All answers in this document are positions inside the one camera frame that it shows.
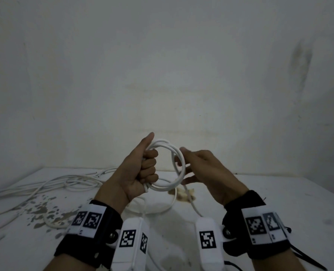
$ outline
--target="hand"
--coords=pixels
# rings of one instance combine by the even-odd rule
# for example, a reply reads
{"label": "hand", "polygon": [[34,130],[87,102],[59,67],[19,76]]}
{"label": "hand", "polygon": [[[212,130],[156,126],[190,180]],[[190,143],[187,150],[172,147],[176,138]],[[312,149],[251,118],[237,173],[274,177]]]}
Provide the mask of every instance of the hand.
{"label": "hand", "polygon": [[[225,206],[230,201],[245,194],[249,189],[240,182],[230,170],[209,150],[191,152],[184,147],[180,148],[186,164],[186,175],[194,173],[193,176],[183,179],[182,185],[192,182],[201,182],[206,185],[212,197],[221,205]],[[178,157],[174,161],[181,166]]]}
{"label": "hand", "polygon": [[153,183],[158,180],[155,173],[157,150],[146,150],[152,142],[154,133],[151,132],[137,145],[124,159],[108,181],[99,189],[95,199],[100,200],[118,212],[135,197],[145,192],[144,183]]}

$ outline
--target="person's right hand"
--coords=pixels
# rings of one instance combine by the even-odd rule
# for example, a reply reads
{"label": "person's right hand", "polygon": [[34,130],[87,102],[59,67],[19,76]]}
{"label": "person's right hand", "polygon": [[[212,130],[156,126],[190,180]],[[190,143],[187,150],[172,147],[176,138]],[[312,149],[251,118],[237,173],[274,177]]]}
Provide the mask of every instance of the person's right hand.
{"label": "person's right hand", "polygon": [[[211,151],[191,152],[184,147],[181,147],[180,150],[186,164],[190,164],[186,167],[186,175],[194,173],[194,176],[183,179],[182,185],[192,182],[204,183],[213,198],[223,206],[249,190],[230,170],[221,164]],[[177,156],[174,157],[174,161],[177,162],[178,166],[182,165]]]}

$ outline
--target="wrist strap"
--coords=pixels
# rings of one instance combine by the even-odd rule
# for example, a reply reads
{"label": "wrist strap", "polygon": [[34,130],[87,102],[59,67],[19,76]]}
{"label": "wrist strap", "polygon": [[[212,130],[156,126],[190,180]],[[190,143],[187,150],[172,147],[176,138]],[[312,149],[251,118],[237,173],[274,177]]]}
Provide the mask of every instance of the wrist strap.
{"label": "wrist strap", "polygon": [[117,211],[92,200],[80,209],[54,256],[68,254],[94,268],[110,268],[122,224]]}
{"label": "wrist strap", "polygon": [[255,191],[225,205],[224,230],[236,238],[223,248],[232,256],[248,253],[251,259],[265,259],[290,247],[287,233],[278,215],[271,211]]}

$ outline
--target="white wall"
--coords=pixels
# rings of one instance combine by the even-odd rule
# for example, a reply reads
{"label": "white wall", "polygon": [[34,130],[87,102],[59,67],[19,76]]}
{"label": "white wall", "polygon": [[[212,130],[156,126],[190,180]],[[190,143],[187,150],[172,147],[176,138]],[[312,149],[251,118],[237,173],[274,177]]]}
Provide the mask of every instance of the white wall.
{"label": "white wall", "polygon": [[0,0],[0,188],[40,168],[21,6]]}
{"label": "white wall", "polygon": [[[47,166],[117,165],[155,131],[334,192],[334,0],[21,6]],[[164,151],[157,168],[172,169]]]}

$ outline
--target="table surface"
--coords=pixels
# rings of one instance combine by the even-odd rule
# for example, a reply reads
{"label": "table surface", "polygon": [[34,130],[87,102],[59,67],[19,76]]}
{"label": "table surface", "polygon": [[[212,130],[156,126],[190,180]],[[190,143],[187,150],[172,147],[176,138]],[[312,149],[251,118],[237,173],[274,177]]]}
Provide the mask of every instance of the table surface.
{"label": "table surface", "polygon": [[[35,181],[45,181],[66,174],[86,174],[97,169],[43,168],[26,177],[16,185]],[[158,172],[160,177],[174,179],[174,172]],[[103,175],[104,179],[111,174]],[[250,189],[255,190],[265,202],[278,212],[286,226],[292,228],[291,243],[298,249],[334,270],[334,194],[305,178],[237,175]],[[207,188],[193,183],[196,207],[202,215],[212,217],[221,223],[225,210],[216,203]],[[63,236],[63,229],[48,228],[42,214],[50,214],[51,220],[60,218],[71,220],[78,208],[91,199],[97,189],[85,192],[70,192],[64,189],[37,195],[20,210],[22,214],[9,225],[0,229],[6,237],[0,241],[0,270],[42,270],[52,259],[54,250]],[[150,190],[147,198],[147,211],[169,204],[172,196],[167,192]],[[0,200],[0,211],[7,209],[25,197]],[[140,209],[141,205],[131,203]],[[10,218],[15,211],[0,216],[0,223]],[[124,211],[122,218],[134,214]],[[153,257],[166,270],[200,270],[194,222],[197,214],[188,202],[179,202],[163,213],[147,215],[151,227],[149,249]],[[236,258],[225,254],[225,259],[237,264],[242,270],[253,270],[247,255]],[[303,262],[307,270],[319,270]],[[147,259],[147,270],[157,270]]]}

